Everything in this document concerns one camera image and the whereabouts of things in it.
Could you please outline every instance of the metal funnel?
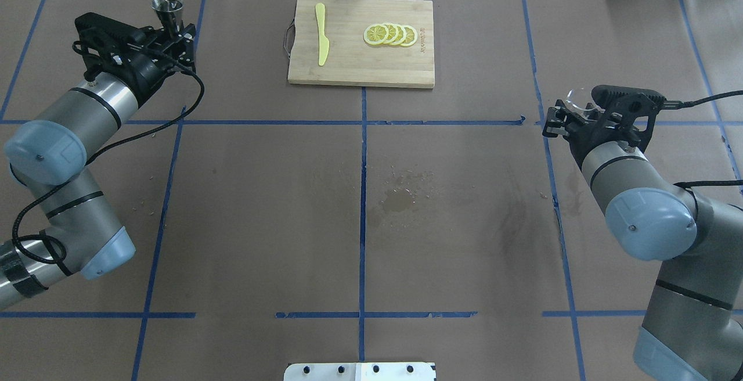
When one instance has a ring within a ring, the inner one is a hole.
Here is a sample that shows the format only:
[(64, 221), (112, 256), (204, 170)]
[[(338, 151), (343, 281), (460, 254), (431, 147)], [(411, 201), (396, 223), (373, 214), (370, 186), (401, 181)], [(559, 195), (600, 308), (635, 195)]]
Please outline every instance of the metal funnel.
[(171, 38), (183, 29), (183, 0), (152, 0), (152, 9)]

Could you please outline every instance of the wooden cutting board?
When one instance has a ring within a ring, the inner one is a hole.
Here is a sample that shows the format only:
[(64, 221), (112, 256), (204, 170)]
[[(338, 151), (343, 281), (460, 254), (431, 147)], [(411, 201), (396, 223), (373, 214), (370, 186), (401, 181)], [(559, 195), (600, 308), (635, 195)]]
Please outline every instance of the wooden cutting board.
[[(315, 5), (326, 6), (326, 37), (330, 50), (318, 65), (318, 20)], [(366, 44), (371, 24), (409, 24), (419, 32), (417, 43), (404, 48)], [(289, 82), (352, 87), (433, 88), (433, 2), (412, 0), (297, 0), (294, 47)]]

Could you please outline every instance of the black tape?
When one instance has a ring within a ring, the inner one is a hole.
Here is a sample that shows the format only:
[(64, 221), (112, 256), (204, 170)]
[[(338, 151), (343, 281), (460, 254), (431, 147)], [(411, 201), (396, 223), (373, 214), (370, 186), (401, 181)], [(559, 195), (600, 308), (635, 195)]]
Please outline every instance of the black tape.
[(16, 291), (27, 299), (48, 289), (39, 282), (37, 277), (28, 273), (26, 265), (23, 264), (11, 241), (0, 245), (0, 269)]
[(42, 283), (39, 282), (35, 275), (31, 275), (30, 278), (26, 278), (22, 281), (14, 283), (13, 287), (15, 287), (16, 291), (21, 293), (21, 295), (26, 297), (27, 299), (37, 296), (38, 294), (41, 294), (48, 289), (46, 286), (43, 286)]
[(594, 172), (594, 175), (591, 177), (591, 182), (589, 182), (589, 188), (593, 188), (594, 187), (594, 179), (596, 179), (596, 176), (599, 174), (600, 171), (604, 170), (604, 167), (607, 167), (608, 165), (610, 165), (612, 163), (615, 163), (617, 161), (621, 161), (621, 160), (624, 160), (624, 159), (638, 159), (638, 160), (647, 161), (647, 159), (643, 159), (640, 156), (620, 156), (620, 157), (615, 157), (615, 158), (611, 159), (610, 161), (606, 162), (605, 164), (602, 164), (601, 166), (599, 166), (598, 169), (596, 169), (596, 171)]
[(69, 201), (69, 203), (64, 204), (64, 206), (57, 207), (56, 209), (53, 209), (52, 211), (49, 211), (47, 213), (47, 218), (50, 219), (51, 217), (54, 217), (54, 216), (56, 216), (58, 214), (61, 214), (61, 213), (65, 212), (65, 211), (71, 209), (72, 207), (77, 207), (80, 204), (85, 203), (85, 201), (90, 201), (91, 199), (98, 198), (99, 196), (103, 196), (103, 192), (97, 190), (96, 192), (89, 193), (88, 195), (85, 195), (85, 196), (81, 196), (78, 199), (73, 199), (72, 201)]
[(709, 304), (713, 307), (722, 308), (723, 310), (727, 311), (733, 311), (733, 305), (718, 299), (713, 299), (712, 297), (708, 297), (705, 294), (697, 293), (696, 291), (692, 291), (691, 289), (682, 288), (680, 286), (674, 285), (670, 282), (662, 281), (662, 280), (656, 280), (655, 285), (660, 286), (660, 288), (668, 289), (668, 291), (674, 291), (674, 293), (681, 294), (684, 297), (689, 297), (690, 299), (695, 299), (696, 301), (701, 301), (703, 303)]
[(116, 121), (116, 129), (118, 130), (121, 128), (121, 117), (119, 117), (119, 113), (116, 112), (116, 109), (114, 109), (114, 107), (111, 106), (111, 104), (109, 104), (108, 101), (101, 98), (100, 95), (90, 92), (89, 90), (83, 89), (83, 88), (72, 88), (70, 90), (74, 92), (82, 93), (83, 95), (88, 95), (90, 98), (97, 100), (98, 103), (103, 105), (103, 108), (108, 109), (109, 113), (111, 113), (111, 116), (114, 117), (114, 121)]

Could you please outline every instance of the electrical cable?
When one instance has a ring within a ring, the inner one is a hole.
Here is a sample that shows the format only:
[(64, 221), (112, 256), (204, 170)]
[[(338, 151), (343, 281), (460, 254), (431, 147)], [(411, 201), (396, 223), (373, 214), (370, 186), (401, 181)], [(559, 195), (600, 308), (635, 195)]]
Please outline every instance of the electrical cable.
[(743, 185), (743, 180), (677, 182), (674, 185), (676, 185), (679, 188), (684, 188), (684, 189), (689, 189), (693, 187), (736, 187), (736, 186)]
[(201, 77), (199, 77), (199, 75), (197, 75), (196, 72), (191, 71), (191, 69), (188, 69), (188, 67), (186, 67), (186, 66), (178, 63), (177, 60), (175, 60), (172, 57), (166, 55), (165, 53), (162, 53), (162, 51), (149, 50), (147, 52), (148, 53), (152, 53), (152, 55), (156, 55), (156, 56), (159, 56), (159, 57), (164, 58), (166, 60), (169, 60), (171, 63), (173, 63), (175, 66), (177, 66), (181, 70), (181, 73), (187, 74), (187, 75), (193, 77), (196, 80), (196, 82), (199, 83), (199, 88), (200, 88), (200, 90), (199, 90), (199, 97), (196, 98), (196, 102), (194, 102), (191, 105), (190, 108), (186, 109), (186, 111), (184, 111), (182, 114), (180, 114), (180, 116), (173, 118), (172, 120), (168, 121), (167, 123), (165, 123), (165, 124), (163, 124), (163, 125), (161, 125), (159, 127), (154, 127), (152, 130), (149, 130), (149, 131), (146, 131), (146, 132), (141, 132), (141, 133), (139, 133), (137, 135), (133, 135), (132, 137), (127, 137), (127, 138), (124, 138), (122, 140), (119, 140), (119, 141), (117, 141), (115, 143), (111, 143), (111, 145), (105, 146), (103, 149), (98, 150), (96, 153), (93, 154), (93, 156), (90, 157), (90, 159), (88, 159), (87, 162), (85, 162), (85, 165), (86, 166), (88, 164), (91, 164), (93, 161), (95, 161), (95, 159), (98, 159), (98, 156), (102, 155), (106, 151), (109, 151), (109, 150), (111, 150), (113, 148), (116, 148), (116, 146), (124, 145), (124, 143), (128, 143), (130, 141), (134, 141), (134, 140), (137, 140), (139, 138), (147, 137), (147, 135), (151, 135), (153, 133), (159, 132), (160, 130), (167, 129), (168, 127), (176, 124), (180, 120), (182, 120), (185, 117), (187, 117), (189, 114), (193, 113), (194, 109), (196, 109), (199, 106), (199, 103), (201, 103), (201, 99), (204, 97), (204, 82), (201, 81)]
[[(706, 98), (701, 98), (698, 100), (691, 100), (688, 102), (681, 102), (680, 108), (691, 108), (692, 106), (698, 106), (706, 102), (711, 102), (713, 100), (719, 100), (723, 98), (729, 98), (734, 97), (738, 95), (743, 95), (743, 90), (739, 91), (731, 91), (731, 92), (724, 92), (721, 94), (712, 95)], [(679, 188), (689, 189), (693, 187), (724, 187), (724, 186), (741, 186), (743, 185), (743, 180), (732, 180), (732, 181), (691, 181), (691, 182), (677, 182), (674, 185), (676, 185)]]
[[(85, 166), (90, 165), (93, 161), (95, 161), (95, 159), (98, 158), (98, 156), (102, 155), (106, 151), (116, 148), (116, 146), (124, 145), (125, 143), (128, 143), (130, 141), (134, 141), (139, 138), (146, 137), (147, 135), (151, 135), (155, 132), (159, 132), (160, 130), (167, 129), (170, 126), (177, 124), (177, 122), (179, 122), (180, 120), (187, 117), (190, 113), (192, 113), (194, 109), (196, 109), (199, 106), (199, 103), (201, 103), (201, 99), (204, 97), (205, 87), (204, 87), (204, 82), (202, 82), (201, 77), (199, 77), (199, 75), (197, 75), (196, 72), (192, 71), (191, 69), (188, 69), (188, 67), (182, 65), (181, 63), (178, 63), (177, 60), (166, 55), (165, 53), (162, 53), (162, 51), (148, 50), (146, 52), (151, 53), (154, 56), (158, 56), (166, 60), (169, 60), (171, 63), (173, 63), (175, 67), (178, 67), (181, 70), (181, 73), (187, 74), (193, 77), (196, 80), (196, 82), (199, 84), (199, 95), (197, 96), (196, 101), (194, 101), (194, 103), (191, 105), (190, 108), (186, 109), (186, 111), (183, 111), (183, 113), (181, 113), (180, 116), (173, 118), (171, 121), (168, 121), (167, 123), (159, 127), (156, 127), (152, 130), (141, 132), (140, 134), (133, 135), (132, 137), (124, 138), (123, 140), (119, 140), (115, 143), (111, 143), (111, 145), (105, 146), (103, 149), (98, 150), (95, 154), (93, 154), (93, 156), (91, 156), (90, 159), (88, 159), (87, 162), (85, 162)], [(21, 252), (21, 254), (28, 257), (29, 259), (35, 260), (36, 262), (41, 262), (42, 264), (49, 264), (49, 265), (59, 264), (60, 262), (63, 262), (64, 259), (66, 259), (67, 249), (64, 248), (64, 245), (62, 244), (61, 241), (59, 241), (58, 238), (54, 238), (54, 236), (50, 236), (50, 235), (19, 236), (18, 231), (19, 231), (19, 228), (21, 227), (21, 222), (23, 221), (23, 217), (26, 216), (26, 214), (29, 211), (31, 211), (38, 204), (41, 204), (44, 201), (46, 201), (50, 196), (54, 195), (55, 193), (58, 193), (58, 191), (61, 190), (61, 188), (64, 188), (64, 186), (66, 186), (70, 182), (71, 181), (67, 181), (63, 184), (56, 185), (55, 187), (51, 188), (48, 193), (45, 193), (44, 195), (40, 196), (35, 201), (30, 203), (28, 206), (26, 206), (23, 210), (21, 210), (21, 212), (16, 217), (16, 220), (13, 222), (13, 228), (11, 231), (11, 243), (13, 243), (13, 245), (16, 247), (16, 249), (18, 249), (18, 251)], [(28, 241), (28, 240), (41, 240), (41, 241), (46, 241), (46, 242), (55, 244), (59, 248), (58, 257), (53, 257), (54, 255), (52, 255), (53, 259), (45, 259), (44, 257), (40, 257), (34, 253), (31, 253), (21, 243), (21, 242)]]
[(740, 91), (731, 91), (731, 92), (724, 92), (724, 93), (717, 94), (717, 95), (712, 95), (712, 96), (709, 96), (709, 97), (706, 97), (706, 98), (701, 98), (701, 99), (698, 99), (698, 100), (692, 100), (692, 101), (689, 101), (689, 102), (684, 102), (682, 104), (684, 105), (684, 108), (689, 108), (691, 106), (701, 105), (701, 104), (703, 104), (705, 102), (709, 102), (709, 101), (712, 101), (712, 100), (719, 100), (719, 99), (722, 99), (722, 98), (729, 98), (729, 97), (734, 97), (734, 96), (738, 96), (738, 95), (743, 95), (743, 90), (740, 90)]

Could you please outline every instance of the cutting board handle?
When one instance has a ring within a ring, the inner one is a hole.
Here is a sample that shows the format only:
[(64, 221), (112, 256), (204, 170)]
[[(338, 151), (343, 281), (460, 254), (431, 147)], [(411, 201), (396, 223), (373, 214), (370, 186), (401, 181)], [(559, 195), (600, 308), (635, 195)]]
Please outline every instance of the cutting board handle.
[(286, 32), (284, 33), (284, 53), (286, 53), (287, 58), (291, 60), (291, 49), (294, 47), (294, 40), (291, 42), (291, 47), (289, 47), (289, 31), (294, 29), (294, 36), (297, 36), (297, 29), (294, 26), (294, 19), (292, 19), (291, 23), (288, 27), (286, 27)]

